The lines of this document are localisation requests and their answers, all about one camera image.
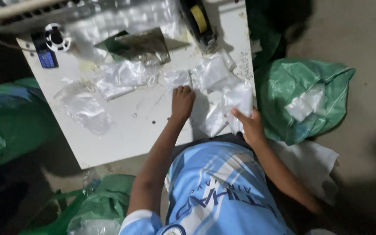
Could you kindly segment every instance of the light blue jersey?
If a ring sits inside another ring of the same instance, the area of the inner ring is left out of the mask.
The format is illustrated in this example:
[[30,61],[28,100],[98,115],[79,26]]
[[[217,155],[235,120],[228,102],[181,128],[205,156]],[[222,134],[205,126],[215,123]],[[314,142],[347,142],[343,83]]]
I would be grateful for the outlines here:
[[285,225],[253,153],[226,142],[185,149],[168,175],[166,225],[149,210],[125,218],[120,235],[293,234]]

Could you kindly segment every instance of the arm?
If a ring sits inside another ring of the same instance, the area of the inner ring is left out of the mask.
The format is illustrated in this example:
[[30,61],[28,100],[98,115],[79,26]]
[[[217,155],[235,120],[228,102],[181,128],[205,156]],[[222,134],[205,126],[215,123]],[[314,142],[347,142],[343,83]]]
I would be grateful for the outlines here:
[[143,209],[159,215],[163,183],[172,163],[171,152],[182,127],[191,115],[194,100],[195,93],[188,86],[173,90],[172,115],[134,180],[127,215]]
[[253,148],[259,163],[275,186],[311,212],[320,214],[321,207],[316,199],[268,146],[258,110],[253,108],[251,117],[244,116],[237,109],[232,109],[232,114],[243,123],[245,141]]

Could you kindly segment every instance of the white table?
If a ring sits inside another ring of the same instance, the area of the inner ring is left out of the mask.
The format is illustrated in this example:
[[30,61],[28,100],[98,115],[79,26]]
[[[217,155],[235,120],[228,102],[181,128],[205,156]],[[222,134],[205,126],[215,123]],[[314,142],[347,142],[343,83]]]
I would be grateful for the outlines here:
[[[230,1],[204,4],[211,24],[217,26],[218,46],[224,47],[237,64],[234,73],[248,79],[254,87],[244,0],[238,3]],[[187,38],[191,45],[170,51],[171,62],[164,65],[162,71],[192,69],[199,64],[203,55],[192,37],[188,35]],[[18,43],[25,47],[27,41],[18,39]],[[103,136],[94,135],[71,120],[53,96],[65,86],[61,81],[63,77],[91,83],[90,74],[95,65],[82,61],[71,53],[56,53],[59,68],[43,69],[36,55],[31,56],[30,52],[24,51],[24,56],[82,169],[149,152],[171,114],[171,99],[163,80],[159,81],[159,85],[136,90],[109,103],[94,94],[115,121],[108,133]],[[218,92],[197,95],[193,116],[206,115],[208,104],[217,103],[220,99],[221,94]],[[188,121],[179,135],[177,145],[202,138],[203,136],[196,135],[198,132]],[[226,126],[220,135],[229,132],[229,126]]]

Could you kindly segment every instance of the floor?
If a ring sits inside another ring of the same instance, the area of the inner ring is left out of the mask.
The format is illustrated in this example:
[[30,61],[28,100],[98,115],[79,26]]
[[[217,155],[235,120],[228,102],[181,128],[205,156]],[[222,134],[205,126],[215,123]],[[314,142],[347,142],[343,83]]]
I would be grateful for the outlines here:
[[[354,222],[361,219],[360,223],[369,221],[376,226],[376,1],[315,0],[305,26],[304,33],[290,41],[289,57],[341,62],[356,68],[349,86],[346,118],[316,142],[341,155],[332,173],[341,191],[338,209],[352,211]],[[106,164],[96,171],[100,176],[137,174],[144,158]],[[45,192],[51,190],[79,189],[86,172],[79,168],[64,138],[17,159],[7,171],[16,172],[12,181],[29,183],[23,201],[44,200]],[[162,215],[167,204],[163,200]],[[8,227],[15,230],[38,210],[38,206],[20,204],[17,215],[22,216]]]

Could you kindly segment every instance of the yellow tape roll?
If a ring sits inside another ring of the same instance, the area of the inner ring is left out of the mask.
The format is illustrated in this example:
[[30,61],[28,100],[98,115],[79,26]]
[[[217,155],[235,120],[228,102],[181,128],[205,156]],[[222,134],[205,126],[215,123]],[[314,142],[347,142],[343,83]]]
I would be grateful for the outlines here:
[[191,13],[193,14],[195,21],[197,22],[200,33],[203,33],[207,30],[206,19],[204,18],[203,12],[201,11],[198,5],[191,7]]

